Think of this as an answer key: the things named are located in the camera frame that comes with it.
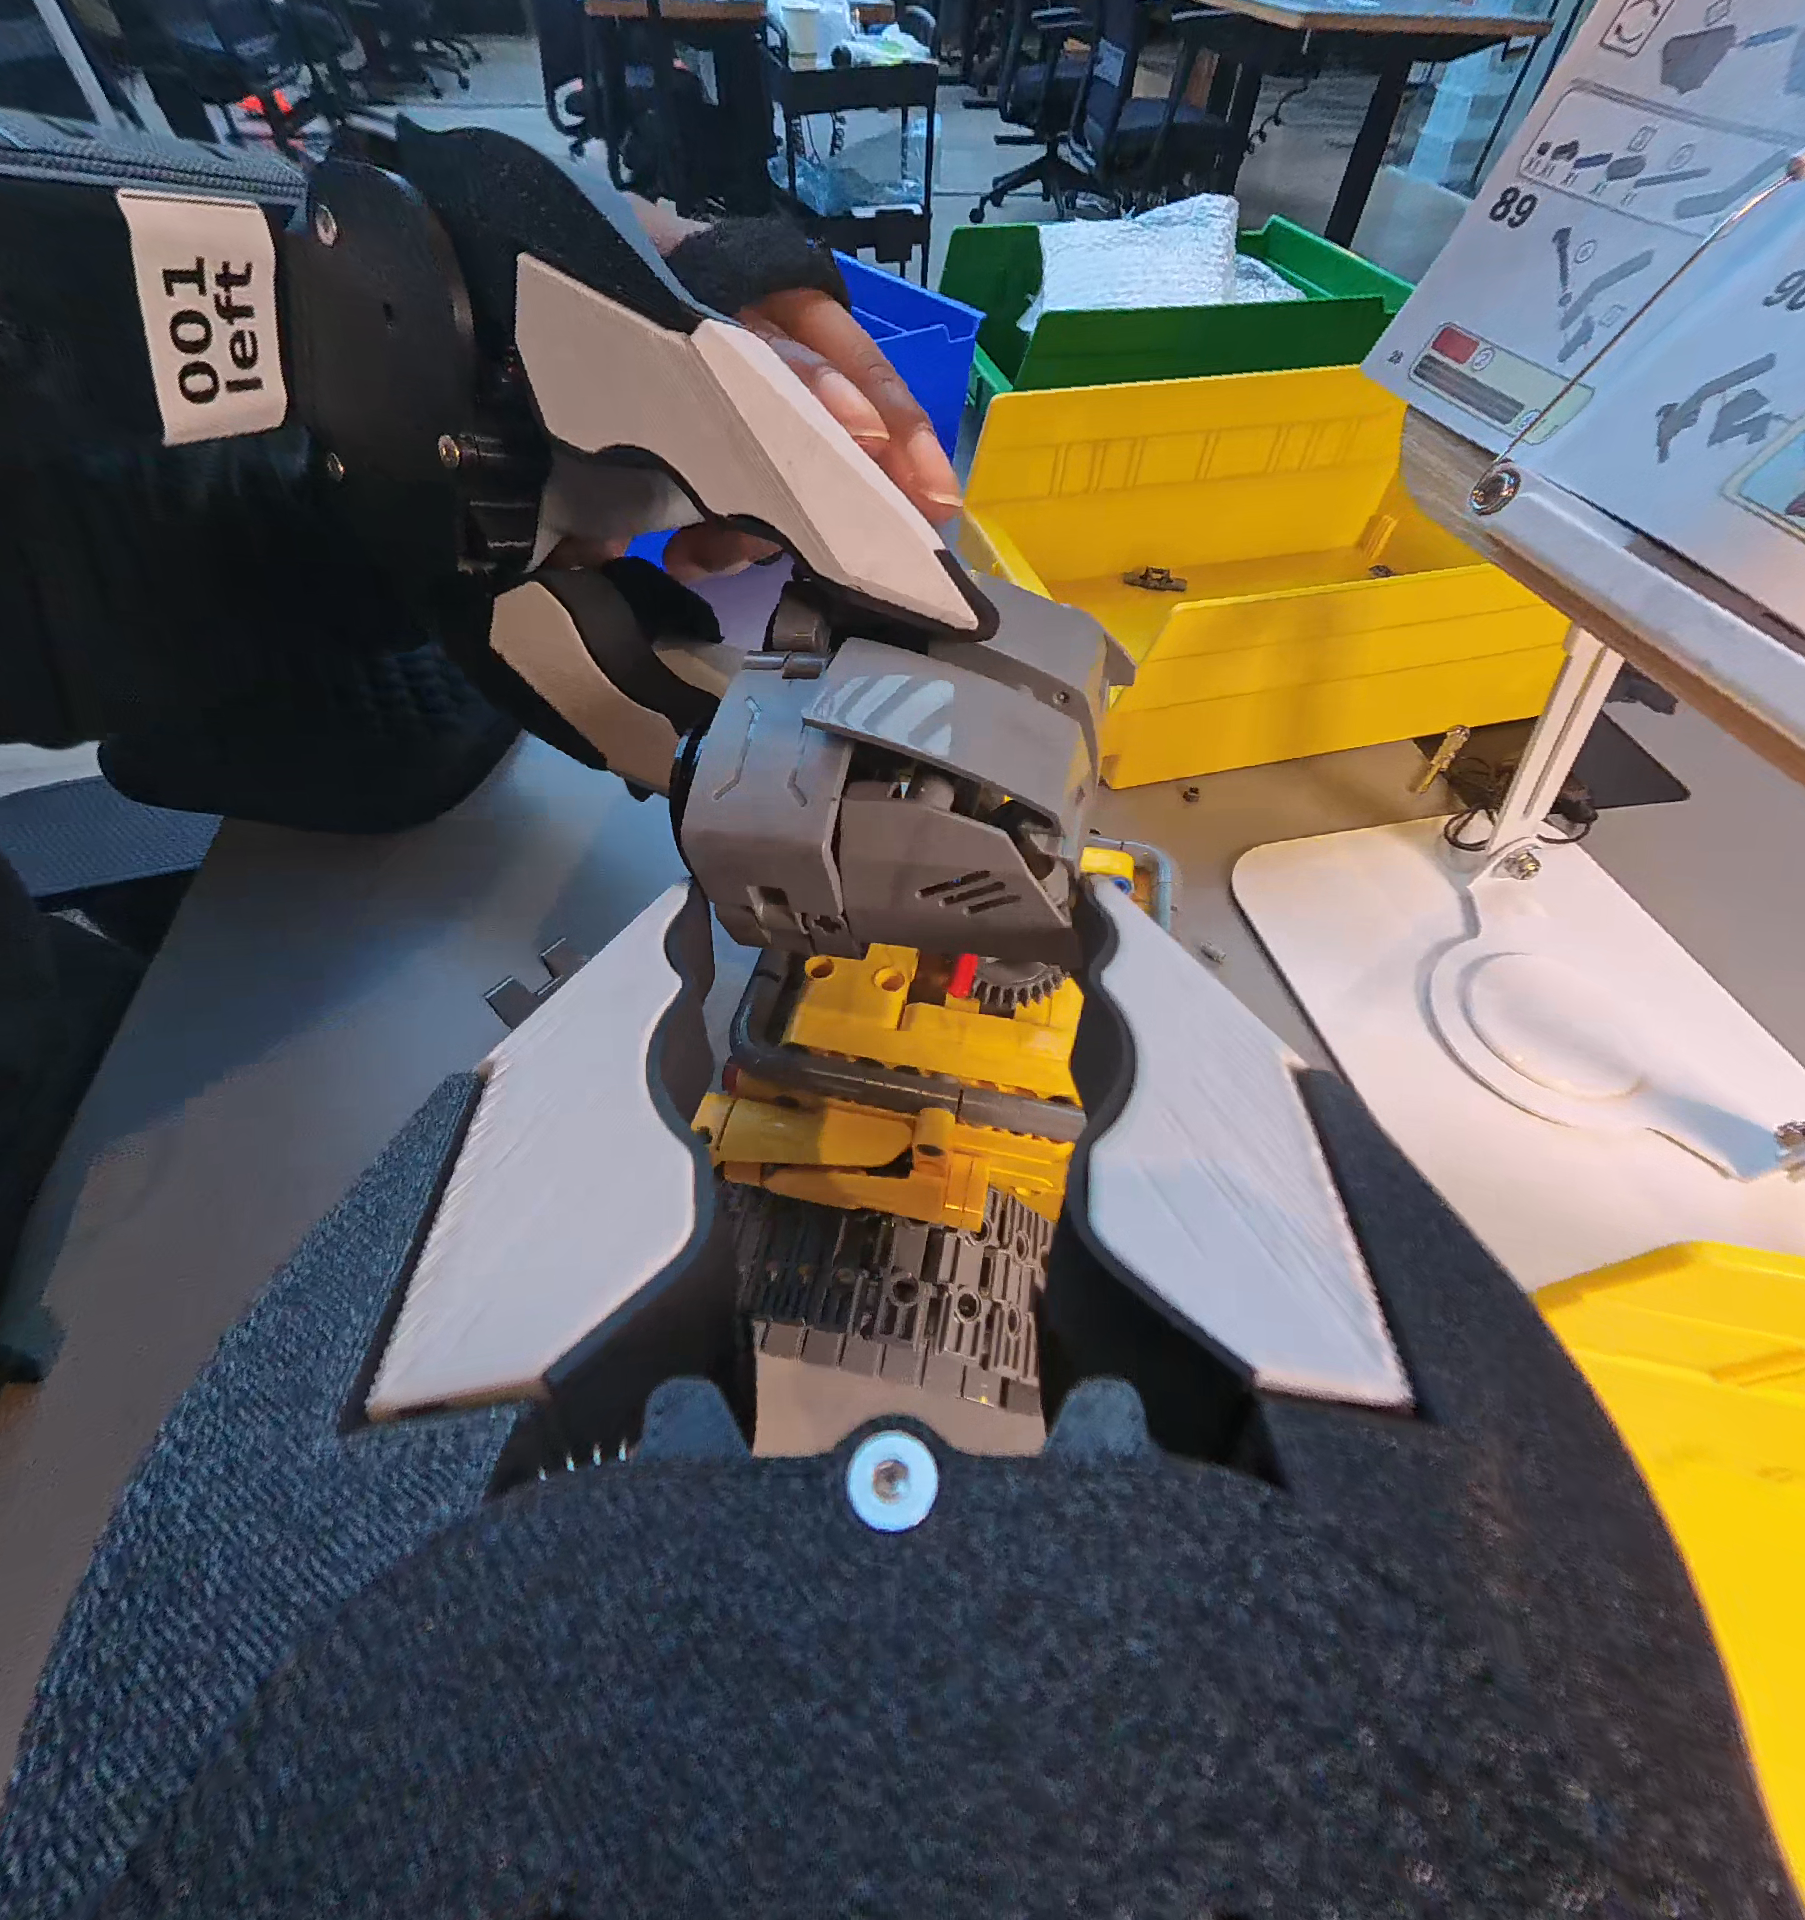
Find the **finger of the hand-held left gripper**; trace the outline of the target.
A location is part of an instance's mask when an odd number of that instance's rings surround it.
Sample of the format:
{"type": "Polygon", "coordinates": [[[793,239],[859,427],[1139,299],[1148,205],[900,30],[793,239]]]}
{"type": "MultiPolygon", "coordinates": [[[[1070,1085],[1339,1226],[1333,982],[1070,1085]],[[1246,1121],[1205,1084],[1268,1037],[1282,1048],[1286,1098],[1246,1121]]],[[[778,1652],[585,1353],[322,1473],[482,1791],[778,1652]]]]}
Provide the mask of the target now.
{"type": "Polygon", "coordinates": [[[646,795],[688,800],[731,682],[714,613],[658,565],[544,565],[500,595],[485,635],[550,719],[536,735],[646,795]]]}
{"type": "Polygon", "coordinates": [[[992,635],[992,601],[942,536],[742,324],[664,326],[520,251],[513,347],[566,457],[663,475],[688,510],[778,540],[832,601],[900,633],[992,635]]]}

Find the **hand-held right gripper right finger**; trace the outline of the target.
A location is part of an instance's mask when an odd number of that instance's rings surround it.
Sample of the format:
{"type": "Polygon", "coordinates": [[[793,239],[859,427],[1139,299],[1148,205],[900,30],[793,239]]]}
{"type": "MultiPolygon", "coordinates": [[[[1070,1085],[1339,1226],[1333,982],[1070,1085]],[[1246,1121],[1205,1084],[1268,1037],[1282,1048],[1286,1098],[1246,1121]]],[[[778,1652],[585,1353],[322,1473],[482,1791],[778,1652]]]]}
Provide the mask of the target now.
{"type": "Polygon", "coordinates": [[[1083,1243],[1254,1389],[1408,1413],[1302,1056],[1112,876],[1083,882],[1078,940],[1083,1243]]]}

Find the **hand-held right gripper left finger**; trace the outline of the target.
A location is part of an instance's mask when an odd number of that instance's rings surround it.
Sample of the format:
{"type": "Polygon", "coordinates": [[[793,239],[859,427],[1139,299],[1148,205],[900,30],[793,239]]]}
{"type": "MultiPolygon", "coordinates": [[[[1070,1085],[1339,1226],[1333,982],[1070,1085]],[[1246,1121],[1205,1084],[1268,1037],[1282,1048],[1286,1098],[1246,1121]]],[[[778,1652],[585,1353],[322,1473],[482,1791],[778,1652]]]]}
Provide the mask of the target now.
{"type": "Polygon", "coordinates": [[[723,1224],[693,1132],[714,1078],[708,903],[675,882],[479,1063],[479,1098],[362,1416],[544,1403],[641,1423],[723,1376],[723,1224]]]}

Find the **grey toy robot head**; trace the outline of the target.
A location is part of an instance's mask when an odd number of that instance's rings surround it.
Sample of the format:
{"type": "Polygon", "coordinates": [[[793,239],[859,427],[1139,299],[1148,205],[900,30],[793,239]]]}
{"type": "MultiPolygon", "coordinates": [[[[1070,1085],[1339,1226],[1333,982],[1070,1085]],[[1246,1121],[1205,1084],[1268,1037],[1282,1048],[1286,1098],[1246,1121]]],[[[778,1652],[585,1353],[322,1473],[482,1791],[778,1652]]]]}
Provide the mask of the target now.
{"type": "Polygon", "coordinates": [[[789,584],[706,731],[675,749],[674,824],[746,947],[871,947],[1083,965],[1078,882],[1101,736],[1136,663],[1088,614],[990,584],[990,641],[852,635],[789,584]]]}

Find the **yellow tracked toy robot body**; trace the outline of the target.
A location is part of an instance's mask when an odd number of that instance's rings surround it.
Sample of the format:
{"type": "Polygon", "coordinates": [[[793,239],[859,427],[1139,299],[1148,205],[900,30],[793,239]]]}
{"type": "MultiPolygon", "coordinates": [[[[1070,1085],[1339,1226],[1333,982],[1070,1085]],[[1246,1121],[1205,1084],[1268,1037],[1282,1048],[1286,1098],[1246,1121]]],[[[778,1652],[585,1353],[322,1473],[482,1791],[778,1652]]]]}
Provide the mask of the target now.
{"type": "Polygon", "coordinates": [[[756,1356],[756,1449],[901,1416],[1044,1444],[1038,1309],[1083,1105],[1057,967],[763,954],[700,1099],[756,1356]]]}

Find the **small grey building piece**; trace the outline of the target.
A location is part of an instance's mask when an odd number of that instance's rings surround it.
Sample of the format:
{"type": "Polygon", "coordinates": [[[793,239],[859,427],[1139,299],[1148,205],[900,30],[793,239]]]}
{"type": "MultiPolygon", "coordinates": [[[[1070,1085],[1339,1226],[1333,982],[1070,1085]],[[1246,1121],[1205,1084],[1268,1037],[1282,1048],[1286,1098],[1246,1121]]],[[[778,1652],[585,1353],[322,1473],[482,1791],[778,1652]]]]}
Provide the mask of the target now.
{"type": "Polygon", "coordinates": [[[485,1007],[495,1015],[495,1023],[508,1025],[508,1031],[531,1023],[536,1012],[585,965],[585,954],[577,948],[567,940],[557,940],[539,948],[536,965],[539,977],[526,982],[518,973],[508,973],[482,994],[485,1007]]]}

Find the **white book stand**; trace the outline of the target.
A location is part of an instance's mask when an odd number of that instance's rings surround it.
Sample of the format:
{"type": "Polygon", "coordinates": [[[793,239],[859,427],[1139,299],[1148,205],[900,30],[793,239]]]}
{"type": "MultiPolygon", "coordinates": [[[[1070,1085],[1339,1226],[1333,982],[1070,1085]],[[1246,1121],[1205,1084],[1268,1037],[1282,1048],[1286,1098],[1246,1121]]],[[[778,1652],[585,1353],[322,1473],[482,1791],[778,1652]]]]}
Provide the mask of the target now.
{"type": "Polygon", "coordinates": [[[1408,407],[1401,483],[1569,614],[1559,673],[1469,845],[1407,824],[1252,850],[1235,866],[1252,932],[1346,1078],[1522,1285],[1677,1240],[1805,1255],[1801,1060],[1589,854],[1541,845],[1622,664],[1805,785],[1805,635],[1408,407]]]}

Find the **clear bubble wrap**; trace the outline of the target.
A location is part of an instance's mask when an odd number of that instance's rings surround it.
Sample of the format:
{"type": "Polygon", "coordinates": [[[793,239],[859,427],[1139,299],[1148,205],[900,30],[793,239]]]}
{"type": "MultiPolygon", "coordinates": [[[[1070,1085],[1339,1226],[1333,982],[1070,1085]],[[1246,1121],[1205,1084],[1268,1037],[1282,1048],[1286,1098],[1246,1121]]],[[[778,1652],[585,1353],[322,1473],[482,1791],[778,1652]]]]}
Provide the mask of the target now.
{"type": "Polygon", "coordinates": [[[1127,221],[1038,226],[1038,288],[1015,326],[1046,314],[1293,302],[1302,293],[1241,248],[1236,199],[1196,196],[1127,221]]]}

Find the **green plastic bin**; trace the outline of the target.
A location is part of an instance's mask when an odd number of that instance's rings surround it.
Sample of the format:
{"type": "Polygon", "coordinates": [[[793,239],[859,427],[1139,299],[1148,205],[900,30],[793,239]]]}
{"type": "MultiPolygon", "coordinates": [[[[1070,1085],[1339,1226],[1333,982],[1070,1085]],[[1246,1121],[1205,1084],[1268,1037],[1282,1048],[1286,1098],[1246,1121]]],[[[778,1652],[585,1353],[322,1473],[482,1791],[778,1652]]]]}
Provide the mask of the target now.
{"type": "Polygon", "coordinates": [[[983,407],[1009,391],[1127,383],[1315,372],[1362,365],[1413,283],[1282,217],[1241,226],[1241,248],[1302,299],[1245,305],[1158,305],[1015,319],[1038,288],[1038,226],[967,226],[950,239],[940,293],[984,314],[973,384],[983,407]]]}

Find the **black office chair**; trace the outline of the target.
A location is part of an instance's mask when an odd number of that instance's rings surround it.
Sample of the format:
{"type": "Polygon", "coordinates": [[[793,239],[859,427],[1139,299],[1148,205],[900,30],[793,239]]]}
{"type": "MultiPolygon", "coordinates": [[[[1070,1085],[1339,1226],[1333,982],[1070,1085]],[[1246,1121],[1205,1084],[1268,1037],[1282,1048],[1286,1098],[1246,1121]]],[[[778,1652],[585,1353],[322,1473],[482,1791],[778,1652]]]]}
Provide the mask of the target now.
{"type": "Polygon", "coordinates": [[[1148,212],[1184,191],[1235,191],[1252,149],[1254,109],[1213,113],[1193,102],[1196,61],[1246,82],[1254,18],[1218,7],[1170,13],[1177,64],[1164,93],[1136,76],[1151,41],[1151,4],[1004,4],[997,113],[1006,139],[1038,155],[997,176],[970,205],[978,226],[1031,188],[1044,205],[1074,212],[1148,212]]]}

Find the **yellow plastic bin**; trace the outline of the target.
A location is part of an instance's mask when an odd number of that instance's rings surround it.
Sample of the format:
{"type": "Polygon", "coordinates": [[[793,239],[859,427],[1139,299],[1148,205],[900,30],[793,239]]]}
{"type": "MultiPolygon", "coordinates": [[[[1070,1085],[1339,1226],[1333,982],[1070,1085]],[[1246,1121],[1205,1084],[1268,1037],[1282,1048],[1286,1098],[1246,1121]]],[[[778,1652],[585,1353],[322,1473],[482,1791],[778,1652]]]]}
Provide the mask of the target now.
{"type": "Polygon", "coordinates": [[[1537,1309],[1682,1550],[1805,1899],[1805,1260],[1691,1240],[1537,1309]]]}
{"type": "Polygon", "coordinates": [[[990,404],[959,553],[1136,663],[1112,789],[1538,715],[1569,619],[1417,510],[1401,417],[1359,366],[990,404]],[[1139,565],[1188,597],[1127,590],[1139,565]]]}

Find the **building instruction booklet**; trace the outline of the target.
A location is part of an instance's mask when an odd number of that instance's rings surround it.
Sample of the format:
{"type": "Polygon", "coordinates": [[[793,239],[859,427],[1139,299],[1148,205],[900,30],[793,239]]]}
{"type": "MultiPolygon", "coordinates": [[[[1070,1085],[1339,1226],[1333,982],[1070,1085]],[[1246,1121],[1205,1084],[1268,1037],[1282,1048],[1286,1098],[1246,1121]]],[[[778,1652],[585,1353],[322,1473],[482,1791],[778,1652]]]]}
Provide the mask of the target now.
{"type": "Polygon", "coordinates": [[[1368,373],[1805,635],[1805,4],[1589,4],[1368,373]]]}

